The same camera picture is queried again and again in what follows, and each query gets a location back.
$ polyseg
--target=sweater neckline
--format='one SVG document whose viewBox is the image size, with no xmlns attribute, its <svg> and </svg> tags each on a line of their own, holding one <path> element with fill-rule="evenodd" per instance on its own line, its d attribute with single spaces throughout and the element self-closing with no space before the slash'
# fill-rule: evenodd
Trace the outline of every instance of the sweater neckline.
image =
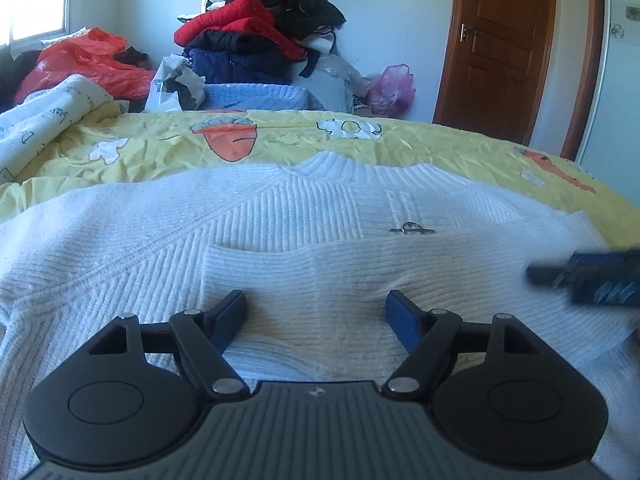
<svg viewBox="0 0 640 480">
<path fill-rule="evenodd" d="M 309 180 L 329 180 L 343 185 L 376 185 L 389 188 L 468 186 L 473 181 L 448 173 L 433 164 L 414 166 L 375 166 L 353 160 L 340 153 L 324 151 L 296 166 L 281 166 L 287 174 L 295 174 Z"/>
</svg>

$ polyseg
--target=ribbed knit sweater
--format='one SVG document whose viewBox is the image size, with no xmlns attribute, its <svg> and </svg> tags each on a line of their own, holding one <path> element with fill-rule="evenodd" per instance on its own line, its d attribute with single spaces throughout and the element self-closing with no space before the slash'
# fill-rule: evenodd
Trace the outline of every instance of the ribbed knit sweater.
<svg viewBox="0 0 640 480">
<path fill-rule="evenodd" d="M 389 231 L 407 221 L 437 232 Z M 470 321 L 511 312 L 600 378 L 606 397 L 620 396 L 620 381 L 600 371 L 622 359 L 607 356 L 622 352 L 633 314 L 570 307 L 524 280 L 533 260 L 603 246 L 581 214 L 430 165 L 380 168 L 333 153 L 64 194 L 0 226 L 0 478 L 36 463 L 21 426 L 28 391 L 114 316 L 160 322 L 233 288 L 250 316 L 225 357 L 250 384 L 384 380 L 405 356 L 383 315 L 398 288 Z M 628 431 L 620 424 L 609 433 Z M 632 470 L 621 449 L 610 444 L 600 465 L 622 454 Z"/>
</svg>

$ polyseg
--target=door handle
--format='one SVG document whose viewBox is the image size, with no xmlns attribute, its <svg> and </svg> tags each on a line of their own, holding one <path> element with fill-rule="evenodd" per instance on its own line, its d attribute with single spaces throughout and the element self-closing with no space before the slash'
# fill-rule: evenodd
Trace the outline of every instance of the door handle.
<svg viewBox="0 0 640 480">
<path fill-rule="evenodd" d="M 462 29 L 460 29 L 460 43 L 466 43 L 466 38 L 468 38 L 469 33 L 474 36 L 479 36 L 480 31 L 474 29 L 473 27 L 469 27 L 466 23 L 462 24 Z"/>
</svg>

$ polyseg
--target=window frame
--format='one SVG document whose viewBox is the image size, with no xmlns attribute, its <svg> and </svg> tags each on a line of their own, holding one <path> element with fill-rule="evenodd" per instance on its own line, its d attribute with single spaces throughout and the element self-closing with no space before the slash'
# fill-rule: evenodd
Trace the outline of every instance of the window frame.
<svg viewBox="0 0 640 480">
<path fill-rule="evenodd" d="M 43 32 L 41 34 L 35 34 L 34 36 L 29 36 L 27 38 L 22 38 L 21 40 L 14 40 L 14 23 L 10 22 L 9 26 L 9 47 L 12 52 L 20 53 L 25 50 L 30 50 L 34 47 L 41 48 L 40 41 L 41 40 L 52 40 L 53 38 L 57 38 L 59 36 L 65 36 L 69 34 L 69 6 L 71 0 L 65 0 L 65 7 L 62 10 L 62 28 L 58 30 L 51 30 L 49 32 Z"/>
</svg>

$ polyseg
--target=brown wooden door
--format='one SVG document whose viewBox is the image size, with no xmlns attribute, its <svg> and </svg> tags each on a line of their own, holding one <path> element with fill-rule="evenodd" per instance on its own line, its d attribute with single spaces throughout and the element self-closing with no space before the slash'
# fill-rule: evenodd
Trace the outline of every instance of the brown wooden door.
<svg viewBox="0 0 640 480">
<path fill-rule="evenodd" d="M 528 144 L 555 8 L 556 0 L 454 0 L 434 122 Z"/>
</svg>

